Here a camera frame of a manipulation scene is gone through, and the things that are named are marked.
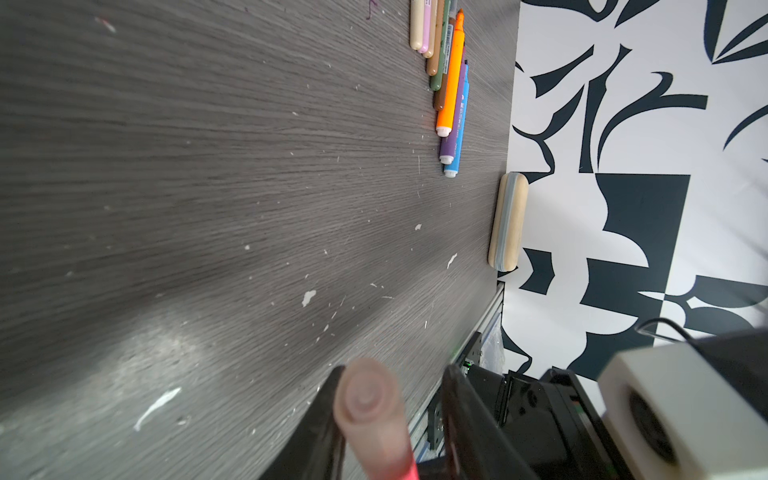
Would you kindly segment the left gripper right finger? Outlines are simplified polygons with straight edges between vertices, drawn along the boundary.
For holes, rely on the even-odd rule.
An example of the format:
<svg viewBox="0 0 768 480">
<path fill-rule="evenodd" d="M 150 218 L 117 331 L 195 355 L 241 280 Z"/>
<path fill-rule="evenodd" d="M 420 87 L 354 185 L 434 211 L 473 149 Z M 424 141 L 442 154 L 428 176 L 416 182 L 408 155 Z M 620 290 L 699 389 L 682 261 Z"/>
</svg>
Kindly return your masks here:
<svg viewBox="0 0 768 480">
<path fill-rule="evenodd" d="M 442 377 L 447 479 L 536 479 L 459 367 Z"/>
</svg>

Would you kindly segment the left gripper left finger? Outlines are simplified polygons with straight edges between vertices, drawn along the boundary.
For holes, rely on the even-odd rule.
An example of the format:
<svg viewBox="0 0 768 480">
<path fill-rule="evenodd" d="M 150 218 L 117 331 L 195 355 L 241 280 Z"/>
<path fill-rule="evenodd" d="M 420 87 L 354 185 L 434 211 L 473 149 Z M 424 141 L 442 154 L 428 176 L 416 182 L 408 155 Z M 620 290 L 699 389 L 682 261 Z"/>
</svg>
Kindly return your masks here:
<svg viewBox="0 0 768 480">
<path fill-rule="evenodd" d="M 338 366 L 331 371 L 261 480 L 342 478 L 345 439 L 334 420 L 333 405 L 344 369 Z"/>
</svg>

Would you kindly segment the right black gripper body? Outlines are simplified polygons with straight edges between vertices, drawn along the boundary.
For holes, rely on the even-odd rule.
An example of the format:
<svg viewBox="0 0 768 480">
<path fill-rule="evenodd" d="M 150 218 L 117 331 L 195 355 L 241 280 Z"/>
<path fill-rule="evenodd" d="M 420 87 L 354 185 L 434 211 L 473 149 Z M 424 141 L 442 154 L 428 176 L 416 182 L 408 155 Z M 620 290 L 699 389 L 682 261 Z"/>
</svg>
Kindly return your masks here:
<svg viewBox="0 0 768 480">
<path fill-rule="evenodd" d="M 630 471 L 578 377 L 539 378 L 473 365 L 467 378 L 496 424 L 541 479 L 628 479 Z"/>
</svg>

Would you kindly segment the red pink marker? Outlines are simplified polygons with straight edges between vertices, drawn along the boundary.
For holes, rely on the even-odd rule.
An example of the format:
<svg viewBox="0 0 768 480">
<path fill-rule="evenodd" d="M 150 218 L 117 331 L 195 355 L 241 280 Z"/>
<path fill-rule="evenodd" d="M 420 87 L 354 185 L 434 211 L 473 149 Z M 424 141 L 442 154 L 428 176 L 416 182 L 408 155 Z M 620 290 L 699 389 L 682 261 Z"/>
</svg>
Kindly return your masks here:
<svg viewBox="0 0 768 480">
<path fill-rule="evenodd" d="M 399 478 L 399 480 L 419 480 L 417 464 L 412 462 L 408 470 Z"/>
</svg>

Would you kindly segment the clear red marker cap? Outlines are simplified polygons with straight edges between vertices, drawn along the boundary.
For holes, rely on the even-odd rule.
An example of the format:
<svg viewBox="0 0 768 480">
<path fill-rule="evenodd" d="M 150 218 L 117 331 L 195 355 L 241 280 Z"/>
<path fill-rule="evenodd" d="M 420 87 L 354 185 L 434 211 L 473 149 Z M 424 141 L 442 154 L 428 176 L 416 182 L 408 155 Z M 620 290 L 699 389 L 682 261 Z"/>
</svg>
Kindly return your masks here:
<svg viewBox="0 0 768 480">
<path fill-rule="evenodd" d="M 382 363 L 361 358 L 345 367 L 333 416 L 369 479 L 399 479 L 415 462 L 401 389 Z"/>
</svg>

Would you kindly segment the blue marker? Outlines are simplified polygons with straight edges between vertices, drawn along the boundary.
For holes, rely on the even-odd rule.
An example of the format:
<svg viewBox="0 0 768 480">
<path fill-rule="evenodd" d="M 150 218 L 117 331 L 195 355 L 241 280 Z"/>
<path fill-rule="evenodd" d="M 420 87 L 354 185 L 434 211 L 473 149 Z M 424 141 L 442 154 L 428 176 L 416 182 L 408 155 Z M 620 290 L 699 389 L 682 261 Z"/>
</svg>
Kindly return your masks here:
<svg viewBox="0 0 768 480">
<path fill-rule="evenodd" d="M 460 158 L 461 158 L 461 148 L 462 148 L 462 142 L 463 142 L 463 136 L 464 136 L 464 130 L 465 130 L 465 123 L 466 123 L 466 114 L 467 114 L 467 104 L 468 104 L 468 95 L 470 91 L 470 82 L 469 82 L 469 65 L 468 61 L 464 61 L 464 70 L 462 72 L 462 93 L 461 93 L 461 102 L 459 107 L 459 126 L 458 128 L 452 132 L 449 137 L 449 145 L 453 147 L 449 157 L 450 162 L 444 166 L 444 175 L 447 178 L 453 179 L 458 175 L 459 167 L 460 167 Z"/>
</svg>

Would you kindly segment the purple marker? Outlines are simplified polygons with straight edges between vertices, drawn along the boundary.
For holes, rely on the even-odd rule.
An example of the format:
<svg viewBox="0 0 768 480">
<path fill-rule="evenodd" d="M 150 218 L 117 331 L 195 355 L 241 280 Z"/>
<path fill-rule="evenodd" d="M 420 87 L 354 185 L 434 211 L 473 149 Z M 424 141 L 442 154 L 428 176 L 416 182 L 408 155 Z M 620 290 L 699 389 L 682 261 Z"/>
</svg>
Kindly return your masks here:
<svg viewBox="0 0 768 480">
<path fill-rule="evenodd" d="M 441 141 L 439 160 L 443 165 L 451 164 L 456 156 L 458 130 L 461 124 L 461 116 L 465 104 L 463 91 L 468 69 L 467 64 L 467 60 L 464 59 L 461 64 L 461 70 L 458 77 L 455 111 L 452 118 L 452 130 L 449 135 Z"/>
</svg>

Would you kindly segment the orange marker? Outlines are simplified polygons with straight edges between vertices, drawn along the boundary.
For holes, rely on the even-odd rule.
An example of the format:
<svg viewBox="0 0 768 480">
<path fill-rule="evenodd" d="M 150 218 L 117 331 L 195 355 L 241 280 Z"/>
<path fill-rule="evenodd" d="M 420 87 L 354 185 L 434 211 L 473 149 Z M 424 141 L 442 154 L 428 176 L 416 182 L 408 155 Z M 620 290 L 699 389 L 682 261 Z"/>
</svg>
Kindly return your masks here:
<svg viewBox="0 0 768 480">
<path fill-rule="evenodd" d="M 463 61 L 463 52 L 466 34 L 464 31 L 465 14 L 459 9 L 456 15 L 455 29 L 453 31 L 453 43 L 450 55 L 450 69 L 448 83 L 446 85 L 446 99 L 444 108 L 438 113 L 436 133 L 441 138 L 446 138 L 452 130 L 453 114 L 457 94 L 458 77 Z"/>
</svg>

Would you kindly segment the olive green marker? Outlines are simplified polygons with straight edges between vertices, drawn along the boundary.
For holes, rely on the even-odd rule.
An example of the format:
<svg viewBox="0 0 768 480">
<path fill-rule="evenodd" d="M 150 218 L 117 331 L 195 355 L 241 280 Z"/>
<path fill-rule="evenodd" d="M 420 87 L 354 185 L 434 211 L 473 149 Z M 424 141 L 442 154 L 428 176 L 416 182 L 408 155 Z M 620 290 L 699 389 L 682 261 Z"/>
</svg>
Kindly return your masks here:
<svg viewBox="0 0 768 480">
<path fill-rule="evenodd" d="M 450 10 L 451 10 L 451 0 L 445 0 L 443 4 L 443 22 L 442 22 L 442 32 L 441 32 L 441 44 L 440 44 L 440 50 L 439 50 L 439 57 L 438 57 L 438 70 L 435 75 L 431 77 L 430 80 L 430 88 L 432 91 L 437 92 L 440 90 L 442 85 L 442 78 L 444 74 L 444 69 L 446 68 L 448 60 L 446 57 L 448 56 L 448 38 L 449 38 L 449 32 L 451 31 L 450 26 Z"/>
</svg>

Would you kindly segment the pink pen body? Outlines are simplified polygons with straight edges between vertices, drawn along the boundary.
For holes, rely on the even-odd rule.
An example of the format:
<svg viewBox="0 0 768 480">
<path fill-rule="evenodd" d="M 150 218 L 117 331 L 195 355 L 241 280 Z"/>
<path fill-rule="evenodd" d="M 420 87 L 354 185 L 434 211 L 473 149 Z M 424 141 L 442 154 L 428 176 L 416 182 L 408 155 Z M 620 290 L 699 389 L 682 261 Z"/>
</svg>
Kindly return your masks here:
<svg viewBox="0 0 768 480">
<path fill-rule="evenodd" d="M 422 40 L 418 49 L 420 54 L 425 54 L 429 50 L 430 43 L 430 30 L 431 30 L 431 1 L 423 1 L 423 18 L 422 18 Z"/>
</svg>

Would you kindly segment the green pen beige body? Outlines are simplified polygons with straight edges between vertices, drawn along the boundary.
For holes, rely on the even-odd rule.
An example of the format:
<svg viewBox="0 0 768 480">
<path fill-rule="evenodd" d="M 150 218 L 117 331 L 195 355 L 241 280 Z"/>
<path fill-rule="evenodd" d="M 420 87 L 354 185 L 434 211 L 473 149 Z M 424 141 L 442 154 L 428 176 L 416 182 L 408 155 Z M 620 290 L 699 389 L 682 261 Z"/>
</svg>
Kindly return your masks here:
<svg viewBox="0 0 768 480">
<path fill-rule="evenodd" d="M 419 51 L 423 45 L 425 2 L 424 0 L 410 1 L 410 47 Z"/>
</svg>

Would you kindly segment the brown pen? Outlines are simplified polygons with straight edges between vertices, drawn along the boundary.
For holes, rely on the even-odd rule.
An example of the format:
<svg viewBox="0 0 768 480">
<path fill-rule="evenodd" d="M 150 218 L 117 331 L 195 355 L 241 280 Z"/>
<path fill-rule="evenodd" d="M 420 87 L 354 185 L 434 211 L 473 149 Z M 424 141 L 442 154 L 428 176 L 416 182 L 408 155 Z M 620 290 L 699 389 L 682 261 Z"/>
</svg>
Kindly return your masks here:
<svg viewBox="0 0 768 480">
<path fill-rule="evenodd" d="M 423 57 L 430 59 L 434 55 L 435 51 L 435 37 L 436 37 L 436 21 L 438 15 L 438 1 L 430 1 L 430 23 L 429 23 L 429 35 L 428 41 L 425 43 L 426 50 L 422 53 Z"/>
</svg>

